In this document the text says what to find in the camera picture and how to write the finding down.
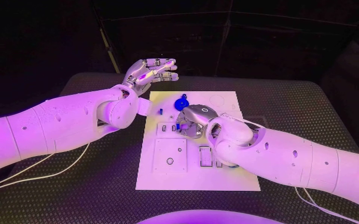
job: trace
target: robotic arm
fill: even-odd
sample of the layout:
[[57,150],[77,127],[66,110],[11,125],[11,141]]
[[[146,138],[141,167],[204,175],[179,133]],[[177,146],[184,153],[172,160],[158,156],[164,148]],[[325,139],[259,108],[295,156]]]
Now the robotic arm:
[[205,134],[214,155],[228,166],[240,165],[283,185],[327,191],[359,204],[359,154],[327,147],[305,138],[218,116],[205,105],[184,108],[178,132],[200,138]]
[[0,168],[22,159],[64,152],[126,128],[152,102],[139,96],[152,82],[178,80],[177,60],[139,60],[123,84],[51,99],[0,118]]

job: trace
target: blue object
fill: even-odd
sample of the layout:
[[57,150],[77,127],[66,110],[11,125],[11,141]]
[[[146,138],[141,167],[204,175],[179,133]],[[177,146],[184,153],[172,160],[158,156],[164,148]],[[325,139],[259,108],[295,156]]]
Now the blue object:
[[182,111],[185,107],[190,106],[190,101],[187,100],[188,96],[187,94],[182,95],[182,98],[177,100],[175,102],[175,108]]

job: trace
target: table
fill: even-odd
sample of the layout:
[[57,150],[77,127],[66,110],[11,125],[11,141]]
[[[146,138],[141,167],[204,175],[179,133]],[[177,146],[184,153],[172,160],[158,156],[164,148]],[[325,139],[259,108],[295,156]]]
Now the table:
[[[125,75],[77,74],[63,95],[106,89]],[[348,151],[359,151],[321,87],[308,81],[182,76],[154,91],[237,91],[244,117],[267,127]],[[61,175],[0,189],[0,223],[136,223],[187,209],[221,209],[285,223],[351,223],[305,203],[295,188],[260,178],[262,192],[136,191],[146,117],[92,143],[79,164]],[[61,171],[84,151],[54,155],[15,180]],[[41,157],[18,163],[14,173]],[[359,205],[316,190],[318,204],[359,219]]]

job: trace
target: dark background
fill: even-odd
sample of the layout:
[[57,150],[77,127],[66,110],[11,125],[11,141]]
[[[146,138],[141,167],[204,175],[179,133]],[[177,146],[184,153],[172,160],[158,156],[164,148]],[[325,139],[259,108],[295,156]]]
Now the dark background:
[[115,73],[110,50],[123,72],[166,57],[181,75],[316,82],[358,142],[359,0],[2,1],[2,116]]

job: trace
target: white board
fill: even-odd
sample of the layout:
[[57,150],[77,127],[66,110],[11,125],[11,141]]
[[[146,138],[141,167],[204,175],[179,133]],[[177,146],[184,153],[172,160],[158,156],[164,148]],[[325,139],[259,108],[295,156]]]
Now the white board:
[[136,189],[260,191],[257,176],[241,167],[223,165],[211,156],[205,137],[191,139],[172,131],[181,113],[175,109],[175,101],[184,94],[191,105],[208,105],[218,114],[227,112],[243,118],[236,92],[154,91]]

